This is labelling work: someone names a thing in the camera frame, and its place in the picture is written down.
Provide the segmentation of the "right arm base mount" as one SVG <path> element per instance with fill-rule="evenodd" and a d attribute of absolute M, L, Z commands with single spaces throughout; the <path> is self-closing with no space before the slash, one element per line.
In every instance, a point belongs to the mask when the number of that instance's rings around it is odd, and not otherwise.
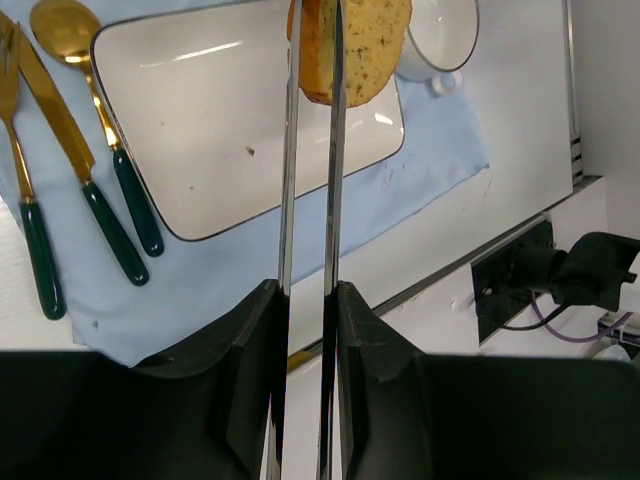
<path fill-rule="evenodd" d="M 544 220 L 471 267 L 480 340 L 487 339 L 532 299 L 548 294 L 557 305 L 527 326 L 535 330 L 572 306 L 611 312 L 639 309 L 629 304 L 639 280 L 639 241 L 605 232 L 584 234 L 570 250 L 555 247 L 552 224 Z"/>

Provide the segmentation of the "brown bread slice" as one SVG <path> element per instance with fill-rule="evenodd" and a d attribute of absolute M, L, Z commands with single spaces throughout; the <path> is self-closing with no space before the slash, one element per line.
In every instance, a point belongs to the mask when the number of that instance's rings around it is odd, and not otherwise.
<path fill-rule="evenodd" d="M 302 3 L 299 86 L 315 104 L 332 103 L 334 7 L 333 1 Z M 377 96 L 396 70 L 412 2 L 347 0 L 344 15 L 346 100 L 355 108 Z"/>

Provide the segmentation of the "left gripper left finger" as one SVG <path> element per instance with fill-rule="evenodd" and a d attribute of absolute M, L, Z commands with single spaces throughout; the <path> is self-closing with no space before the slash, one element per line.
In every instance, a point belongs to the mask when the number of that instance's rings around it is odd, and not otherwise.
<path fill-rule="evenodd" d="M 5 479 L 256 479 L 277 284 L 134 367 L 94 352 L 1 355 Z"/>

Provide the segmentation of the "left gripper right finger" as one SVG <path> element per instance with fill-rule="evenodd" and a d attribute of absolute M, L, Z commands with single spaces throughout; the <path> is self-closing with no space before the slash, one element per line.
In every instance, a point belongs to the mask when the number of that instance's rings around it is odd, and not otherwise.
<path fill-rule="evenodd" d="M 347 479 L 635 479 L 639 372 L 620 361 L 432 355 L 337 288 Z"/>

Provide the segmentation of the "steel kitchen tongs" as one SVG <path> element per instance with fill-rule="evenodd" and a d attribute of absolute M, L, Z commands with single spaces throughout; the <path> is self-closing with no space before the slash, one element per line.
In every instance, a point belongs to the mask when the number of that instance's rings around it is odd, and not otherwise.
<path fill-rule="evenodd" d="M 288 334 L 294 246 L 294 206 L 298 136 L 298 103 L 303 3 L 293 3 L 292 32 L 289 55 L 289 77 L 286 84 L 286 121 L 282 169 L 282 196 L 277 278 L 277 311 L 272 362 L 268 454 L 266 477 L 282 477 L 285 397 L 288 366 Z M 338 328 L 339 251 L 342 209 L 343 166 L 346 132 L 346 53 L 344 48 L 345 7 L 334 3 L 334 61 L 330 121 L 326 240 L 324 263 L 324 305 L 322 331 L 322 375 L 316 477 L 332 477 L 334 384 Z"/>

